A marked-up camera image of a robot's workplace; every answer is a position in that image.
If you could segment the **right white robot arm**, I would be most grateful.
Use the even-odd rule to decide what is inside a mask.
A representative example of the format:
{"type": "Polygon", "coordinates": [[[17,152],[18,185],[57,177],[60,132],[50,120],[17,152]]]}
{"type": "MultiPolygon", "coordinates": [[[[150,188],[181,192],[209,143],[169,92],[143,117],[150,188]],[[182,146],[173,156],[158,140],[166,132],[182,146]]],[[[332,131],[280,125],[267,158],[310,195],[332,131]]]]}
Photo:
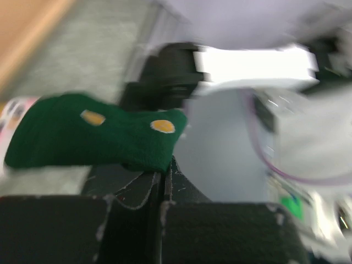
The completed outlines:
{"type": "Polygon", "coordinates": [[[181,103],[174,156],[212,201],[267,201],[290,188],[321,203],[351,195],[351,78],[292,44],[225,50],[170,43],[134,62],[119,104],[181,103]]]}

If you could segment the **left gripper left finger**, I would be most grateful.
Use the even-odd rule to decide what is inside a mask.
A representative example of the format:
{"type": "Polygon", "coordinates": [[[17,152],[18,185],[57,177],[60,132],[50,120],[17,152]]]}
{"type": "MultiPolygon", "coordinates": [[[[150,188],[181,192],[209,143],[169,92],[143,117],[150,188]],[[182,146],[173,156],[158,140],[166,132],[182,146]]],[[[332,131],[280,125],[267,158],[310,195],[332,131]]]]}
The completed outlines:
{"type": "Polygon", "coordinates": [[[1,263],[158,263],[162,176],[113,194],[1,197],[1,263]]]}

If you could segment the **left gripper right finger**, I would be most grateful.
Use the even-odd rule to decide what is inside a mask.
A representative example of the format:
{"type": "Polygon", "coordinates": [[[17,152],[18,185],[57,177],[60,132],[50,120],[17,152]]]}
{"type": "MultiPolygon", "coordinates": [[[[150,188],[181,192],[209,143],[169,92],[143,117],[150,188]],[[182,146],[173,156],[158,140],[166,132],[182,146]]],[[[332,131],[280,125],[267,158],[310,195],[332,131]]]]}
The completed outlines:
{"type": "Polygon", "coordinates": [[[161,263],[309,263],[298,229],[277,203],[185,202],[172,159],[161,203],[161,263]]]}

